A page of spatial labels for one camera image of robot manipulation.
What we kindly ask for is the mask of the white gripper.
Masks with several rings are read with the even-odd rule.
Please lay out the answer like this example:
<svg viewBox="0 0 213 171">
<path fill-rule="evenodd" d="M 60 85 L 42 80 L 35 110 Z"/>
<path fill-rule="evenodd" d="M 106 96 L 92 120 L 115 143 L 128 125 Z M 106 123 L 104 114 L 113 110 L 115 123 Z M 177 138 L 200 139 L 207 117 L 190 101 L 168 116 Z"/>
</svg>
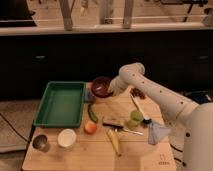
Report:
<svg viewBox="0 0 213 171">
<path fill-rule="evenodd" d="M 128 84 L 124 82 L 120 77 L 115 77 L 109 85 L 108 92 L 113 96 L 117 96 L 123 93 L 128 88 Z"/>
</svg>

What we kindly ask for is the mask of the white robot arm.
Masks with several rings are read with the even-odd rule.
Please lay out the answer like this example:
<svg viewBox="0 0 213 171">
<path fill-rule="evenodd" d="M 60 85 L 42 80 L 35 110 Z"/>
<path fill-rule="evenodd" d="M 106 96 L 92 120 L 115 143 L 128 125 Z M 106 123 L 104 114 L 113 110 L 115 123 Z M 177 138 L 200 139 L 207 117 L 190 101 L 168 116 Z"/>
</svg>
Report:
<svg viewBox="0 0 213 171">
<path fill-rule="evenodd" d="M 198 104 L 145 76 L 142 63 L 122 66 L 108 91 L 123 93 L 129 85 L 139 89 L 166 113 L 185 126 L 181 171 L 213 171 L 213 102 Z"/>
</svg>

